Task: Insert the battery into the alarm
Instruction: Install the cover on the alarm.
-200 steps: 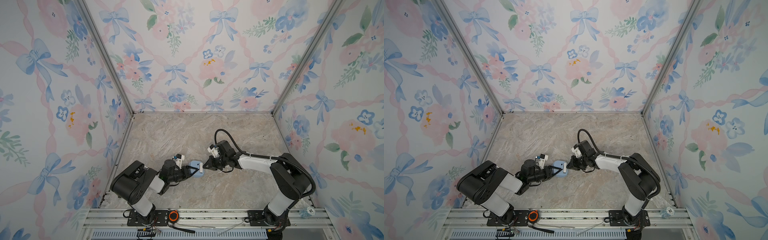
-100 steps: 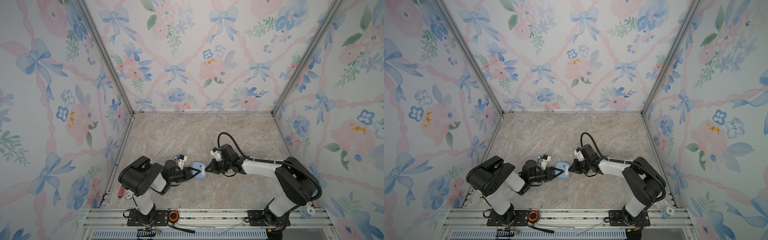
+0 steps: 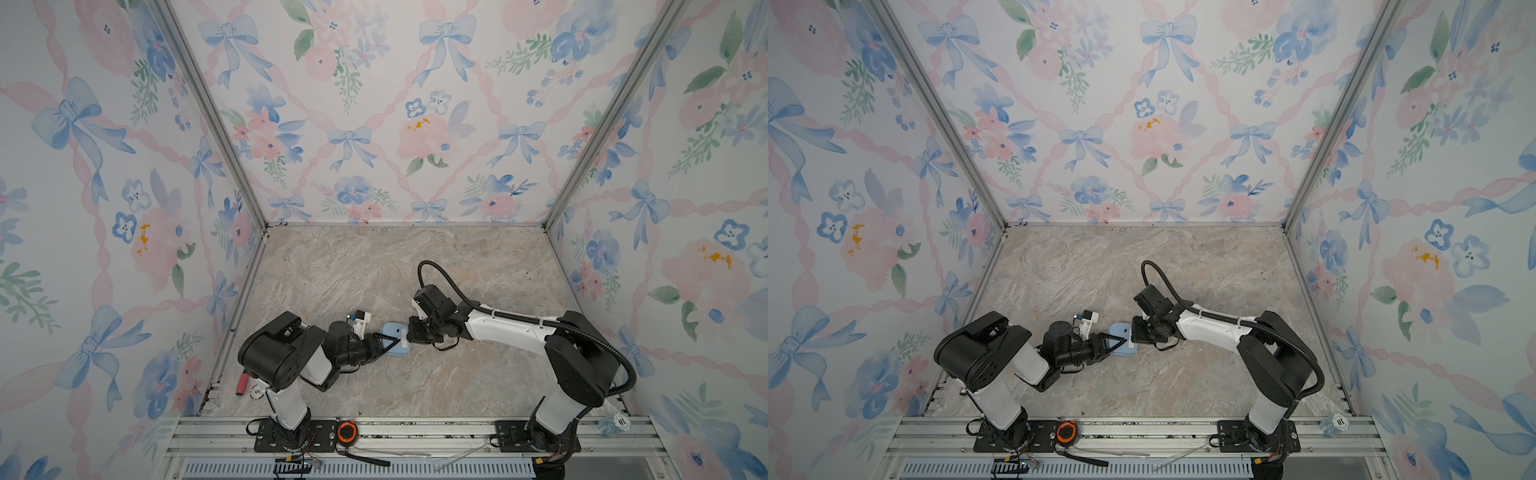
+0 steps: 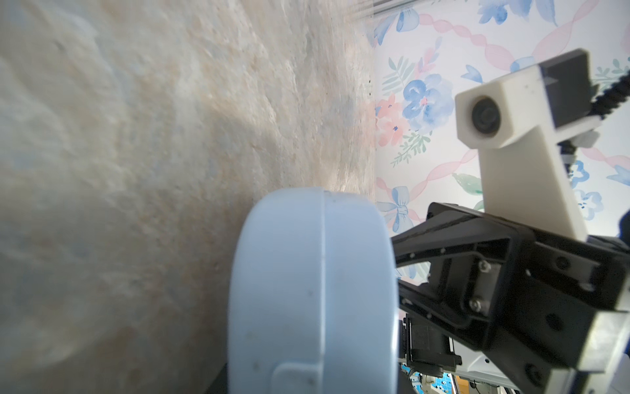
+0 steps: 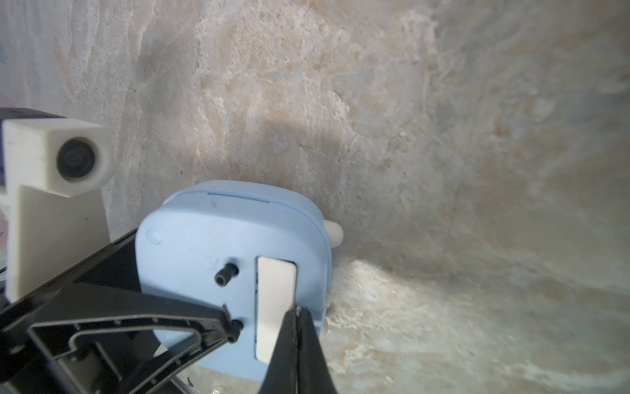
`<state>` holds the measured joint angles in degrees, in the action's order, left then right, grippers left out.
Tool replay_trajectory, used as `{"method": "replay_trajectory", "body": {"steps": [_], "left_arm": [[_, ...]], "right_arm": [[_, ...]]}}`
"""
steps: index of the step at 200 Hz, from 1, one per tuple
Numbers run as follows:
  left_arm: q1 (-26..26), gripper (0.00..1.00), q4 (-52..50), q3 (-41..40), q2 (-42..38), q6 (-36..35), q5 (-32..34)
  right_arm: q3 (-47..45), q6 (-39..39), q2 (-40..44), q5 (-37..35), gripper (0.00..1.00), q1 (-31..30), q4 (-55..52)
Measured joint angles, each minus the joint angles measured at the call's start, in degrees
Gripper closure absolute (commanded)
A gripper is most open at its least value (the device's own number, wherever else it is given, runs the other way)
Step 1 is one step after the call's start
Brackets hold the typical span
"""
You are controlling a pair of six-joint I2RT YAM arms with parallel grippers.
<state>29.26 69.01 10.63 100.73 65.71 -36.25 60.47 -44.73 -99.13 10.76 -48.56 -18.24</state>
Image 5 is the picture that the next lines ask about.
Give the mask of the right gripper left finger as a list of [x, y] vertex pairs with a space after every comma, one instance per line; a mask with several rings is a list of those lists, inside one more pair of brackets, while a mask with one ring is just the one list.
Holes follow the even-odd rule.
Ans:
[[260, 394], [298, 392], [298, 309], [285, 313]]

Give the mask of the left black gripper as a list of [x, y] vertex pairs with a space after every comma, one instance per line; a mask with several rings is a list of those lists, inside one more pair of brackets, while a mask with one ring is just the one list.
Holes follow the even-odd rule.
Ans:
[[243, 329], [226, 311], [142, 294], [136, 234], [16, 302], [1, 299], [3, 393], [155, 393]]

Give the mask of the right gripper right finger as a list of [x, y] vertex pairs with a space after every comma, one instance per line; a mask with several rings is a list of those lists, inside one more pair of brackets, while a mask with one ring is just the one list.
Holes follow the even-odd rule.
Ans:
[[297, 392], [337, 394], [318, 338], [312, 316], [297, 312]]

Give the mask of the white battery cover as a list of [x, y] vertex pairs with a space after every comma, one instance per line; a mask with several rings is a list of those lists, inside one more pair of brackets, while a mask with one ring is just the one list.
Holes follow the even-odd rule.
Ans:
[[295, 304], [297, 267], [269, 257], [259, 257], [257, 265], [255, 356], [270, 364], [285, 313]]

